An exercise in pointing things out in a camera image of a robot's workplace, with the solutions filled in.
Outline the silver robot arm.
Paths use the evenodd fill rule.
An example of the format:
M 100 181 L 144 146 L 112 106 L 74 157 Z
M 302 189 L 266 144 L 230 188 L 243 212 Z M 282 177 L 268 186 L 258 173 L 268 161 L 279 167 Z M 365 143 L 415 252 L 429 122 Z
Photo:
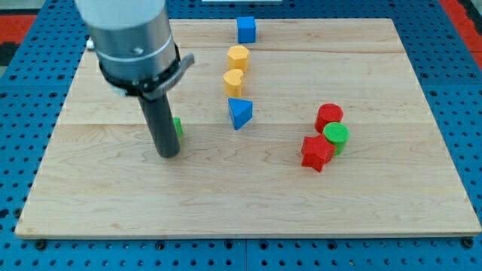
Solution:
M 100 71 L 123 96 L 139 100 L 161 157 L 174 157 L 180 143 L 167 93 L 195 62 L 181 56 L 163 0 L 76 0 Z

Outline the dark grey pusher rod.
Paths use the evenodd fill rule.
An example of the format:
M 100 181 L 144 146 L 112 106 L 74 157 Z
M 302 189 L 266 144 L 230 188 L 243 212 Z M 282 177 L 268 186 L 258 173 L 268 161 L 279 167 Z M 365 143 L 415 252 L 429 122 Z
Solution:
M 157 153 L 164 158 L 176 156 L 180 143 L 166 94 L 156 99 L 138 98 Z

